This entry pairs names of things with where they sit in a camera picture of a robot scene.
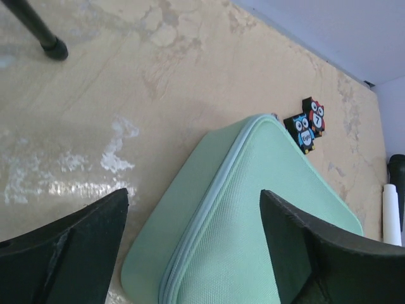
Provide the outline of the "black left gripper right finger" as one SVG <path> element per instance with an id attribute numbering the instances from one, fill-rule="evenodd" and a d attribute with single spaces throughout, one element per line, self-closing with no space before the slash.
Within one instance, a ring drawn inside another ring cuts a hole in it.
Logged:
<path id="1" fill-rule="evenodd" d="M 277 194 L 259 206 L 281 303 L 404 303 L 404 248 L 345 231 Z"/>

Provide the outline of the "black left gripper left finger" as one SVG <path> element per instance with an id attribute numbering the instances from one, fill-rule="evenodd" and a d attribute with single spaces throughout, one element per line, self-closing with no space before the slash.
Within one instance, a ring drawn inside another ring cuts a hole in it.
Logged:
<path id="1" fill-rule="evenodd" d="M 104 303 L 127 213 L 123 188 L 1 242 L 1 303 Z"/>

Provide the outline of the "mint green medicine case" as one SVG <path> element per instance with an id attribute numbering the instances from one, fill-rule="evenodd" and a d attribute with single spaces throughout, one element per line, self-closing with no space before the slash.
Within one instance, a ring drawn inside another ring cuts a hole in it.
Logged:
<path id="1" fill-rule="evenodd" d="M 208 132 L 190 154 L 126 256 L 126 295 L 134 303 L 278 303 L 264 189 L 363 234 L 282 124 L 254 115 Z"/>

